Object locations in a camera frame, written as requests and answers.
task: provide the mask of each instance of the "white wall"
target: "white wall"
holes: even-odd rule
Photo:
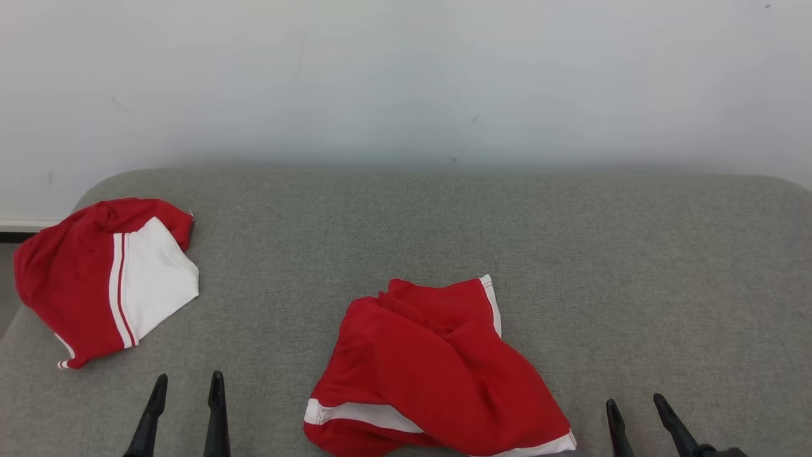
[[[207,161],[812,187],[810,18],[808,0],[4,0],[0,220]]]

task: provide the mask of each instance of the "gray fabric surface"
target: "gray fabric surface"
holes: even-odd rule
[[[651,397],[701,442],[812,448],[812,194],[765,177],[130,172],[101,199],[195,216],[201,296],[78,372],[23,307],[0,342],[0,455],[121,455],[169,375],[157,456],[200,455],[214,369],[233,455],[322,455],[301,432],[348,303],[392,277],[489,273],[503,336],[542,374],[586,456],[614,398],[638,455],[676,455]],[[407,448],[393,455],[454,455]]]

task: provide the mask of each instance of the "red garment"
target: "red garment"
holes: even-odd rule
[[[136,346],[197,296],[183,253],[192,216],[157,199],[100,202],[28,239],[14,253],[23,303],[71,355],[60,368]]]
[[[442,289],[392,280],[350,303],[304,433],[338,457],[405,444],[505,457],[575,449],[544,381],[500,334],[490,276]]]

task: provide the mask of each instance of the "gray sofa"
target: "gray sofa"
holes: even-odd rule
[[[215,369],[232,454],[322,455],[307,398],[351,300],[392,277],[494,278],[504,340],[541,373],[584,455],[614,398],[637,455],[676,455],[651,397],[701,442],[812,450],[812,194],[753,176],[162,169],[77,207],[164,198],[195,216],[201,296],[79,371],[26,307],[0,342],[0,455],[121,455],[159,374],[156,455],[201,455]],[[404,448],[392,455],[454,455]]]

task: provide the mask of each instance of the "white baseboard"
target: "white baseboard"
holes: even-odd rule
[[[60,220],[37,219],[0,219],[0,232],[37,233],[52,225],[59,224]]]

